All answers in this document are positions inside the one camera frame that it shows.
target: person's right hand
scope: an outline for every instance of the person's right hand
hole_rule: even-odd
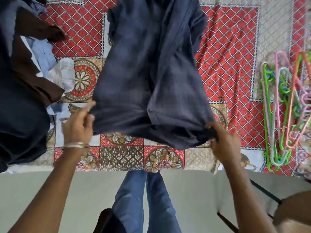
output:
[[[225,128],[218,122],[210,122],[208,127],[216,130],[218,141],[211,141],[211,149],[213,154],[223,164],[236,164],[241,160],[241,140],[234,133],[228,133]]]

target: person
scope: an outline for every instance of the person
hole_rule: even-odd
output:
[[[94,117],[88,111],[94,105],[93,102],[72,113],[63,124],[64,146],[71,145],[64,148],[54,170],[9,233],[58,232],[76,164],[93,135]],[[211,147],[223,164],[231,185],[239,232],[246,233],[251,229],[252,233],[276,233],[271,220],[257,203],[250,181],[244,175],[240,164],[239,138],[227,133],[218,122],[211,122],[207,126],[217,132],[218,138],[212,140]],[[148,232],[181,232],[161,174],[144,170],[128,171],[116,194],[112,212],[122,227],[116,231],[113,228],[104,231],[103,228],[100,232],[142,232],[145,184],[150,215]]]

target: bracelet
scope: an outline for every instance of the bracelet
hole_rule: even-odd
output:
[[[80,148],[80,149],[89,149],[90,145],[84,144],[83,142],[70,142],[65,144],[62,149],[64,148]]]

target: hand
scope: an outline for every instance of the hand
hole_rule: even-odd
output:
[[[239,164],[241,160],[241,141],[234,133],[228,133],[219,122],[210,122],[208,127],[213,127],[218,136],[211,141],[211,149],[213,154],[223,164]]]
[[[83,142],[88,145],[93,136],[93,122],[94,116],[89,114],[90,109],[96,104],[92,101],[84,108],[72,113],[70,118],[62,121],[62,128],[64,133],[64,144],[71,142]]]

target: leg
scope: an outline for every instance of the leg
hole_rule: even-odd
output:
[[[112,211],[127,233],[142,233],[144,195],[147,173],[144,170],[128,171],[117,194]]]
[[[176,211],[159,172],[148,172],[146,188],[149,205],[148,233],[181,233]]]

